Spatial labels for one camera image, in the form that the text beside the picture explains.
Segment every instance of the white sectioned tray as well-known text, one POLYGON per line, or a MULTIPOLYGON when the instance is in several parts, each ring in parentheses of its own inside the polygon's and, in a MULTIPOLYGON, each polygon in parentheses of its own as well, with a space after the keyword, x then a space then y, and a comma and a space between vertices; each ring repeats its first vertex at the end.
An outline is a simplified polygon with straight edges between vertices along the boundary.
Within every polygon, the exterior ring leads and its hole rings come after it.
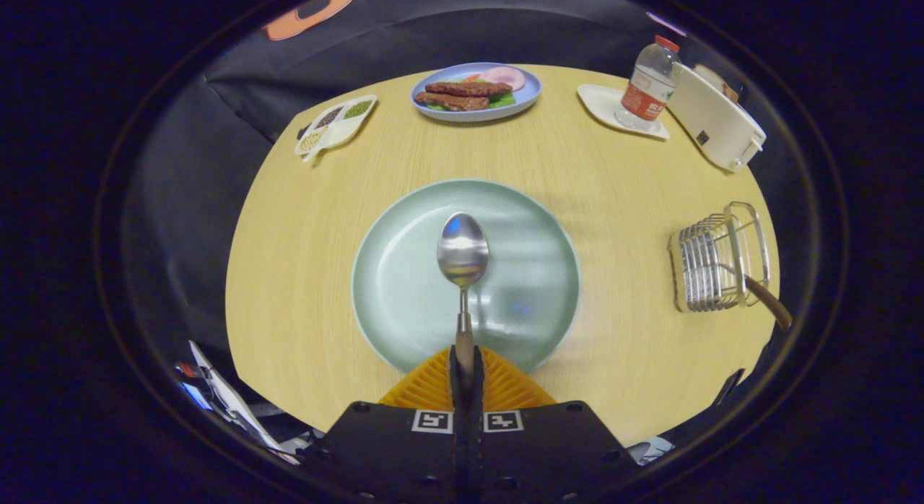
POLYGON ((580 96, 581 102, 584 102, 584 106, 587 107, 591 115, 604 123, 604 125, 610 125, 612 128, 623 130, 624 132, 634 132, 664 139, 664 141, 671 138, 660 119, 654 120, 648 130, 631 129, 620 123, 616 119, 615 112, 619 107, 620 100, 623 99, 623 90, 585 83, 577 88, 577 96, 580 96))
POLYGON ((314 121, 311 122, 311 125, 309 125, 308 129, 305 130, 305 133, 301 136, 301 138, 298 139, 298 143, 296 143, 295 146, 295 153, 301 156, 302 161, 307 162, 310 161, 311 158, 314 158, 318 152, 323 151, 323 149, 334 148, 349 142, 350 139, 353 139, 353 136, 355 136, 359 131, 359 127, 362 125, 362 122, 365 121, 367 117, 369 117, 369 113, 372 112, 372 107, 375 106, 376 100, 378 100, 378 96, 375 94, 367 94, 366 96, 359 96, 359 98, 353 98, 352 100, 347 100, 343 103, 337 103, 337 105, 333 105, 325 109, 324 112, 320 113, 320 115, 317 115, 317 117, 314 118, 314 121), (369 108, 366 109, 366 112, 361 113, 359 116, 353 116, 349 118, 345 117, 350 107, 356 105, 357 103, 366 102, 366 100, 372 101, 372 103, 369 105, 369 108), (321 122, 321 119, 323 119, 324 116, 327 116, 327 113, 330 113, 337 107, 342 108, 340 109, 340 112, 337 113, 337 117, 334 117, 334 121, 327 123, 326 126, 321 127, 322 129, 326 128, 326 131, 324 131, 324 135, 321 137, 321 140, 318 142, 318 144, 311 148, 310 152, 298 152, 298 147, 301 145, 301 141, 304 138, 307 138, 311 132, 317 130, 317 125, 321 122))

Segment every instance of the spoon handle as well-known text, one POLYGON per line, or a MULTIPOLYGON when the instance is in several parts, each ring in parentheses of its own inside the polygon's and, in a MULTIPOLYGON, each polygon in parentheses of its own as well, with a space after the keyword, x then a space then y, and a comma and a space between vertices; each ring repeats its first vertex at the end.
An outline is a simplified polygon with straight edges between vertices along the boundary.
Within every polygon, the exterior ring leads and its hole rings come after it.
POLYGON ((459 313, 456 329, 456 362, 459 366, 459 381, 462 392, 471 393, 472 379, 475 373, 475 340, 471 335, 471 316, 459 313))

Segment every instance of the spoon bowl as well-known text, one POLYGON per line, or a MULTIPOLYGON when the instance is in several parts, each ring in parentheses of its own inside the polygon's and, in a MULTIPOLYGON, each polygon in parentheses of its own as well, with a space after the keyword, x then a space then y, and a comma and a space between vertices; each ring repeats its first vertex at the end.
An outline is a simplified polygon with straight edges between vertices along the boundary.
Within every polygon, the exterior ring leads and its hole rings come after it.
POLYGON ((488 240, 478 222, 465 212, 449 217, 436 245, 436 262, 443 276, 467 290, 484 276, 488 258, 488 240))

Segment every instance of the grilled meat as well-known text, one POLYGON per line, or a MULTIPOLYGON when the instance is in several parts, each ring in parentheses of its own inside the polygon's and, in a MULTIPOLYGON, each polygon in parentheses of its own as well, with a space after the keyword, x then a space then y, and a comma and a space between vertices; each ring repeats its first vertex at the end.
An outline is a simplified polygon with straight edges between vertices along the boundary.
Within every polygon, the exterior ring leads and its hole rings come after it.
POLYGON ((433 103, 433 105, 442 105, 451 111, 479 111, 488 108, 488 98, 485 96, 464 98, 460 96, 452 96, 450 94, 418 92, 417 96, 414 96, 414 100, 417 103, 433 103))
POLYGON ((506 83, 452 83, 436 82, 427 84, 427 92, 451 94, 452 96, 494 96, 514 90, 506 83))

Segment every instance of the light green plate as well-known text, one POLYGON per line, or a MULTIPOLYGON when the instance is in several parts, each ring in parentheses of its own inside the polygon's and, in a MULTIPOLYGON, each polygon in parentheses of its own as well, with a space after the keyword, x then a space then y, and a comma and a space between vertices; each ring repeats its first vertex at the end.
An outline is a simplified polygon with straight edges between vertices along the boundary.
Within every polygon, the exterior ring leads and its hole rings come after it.
POLYGON ((475 343, 529 372, 564 339, 580 299, 578 258, 542 205, 504 185, 460 179, 398 200, 366 234, 353 264, 353 311, 366 340, 403 373, 456 340, 458 288, 436 264, 454 212, 481 225, 491 260, 468 291, 475 343))

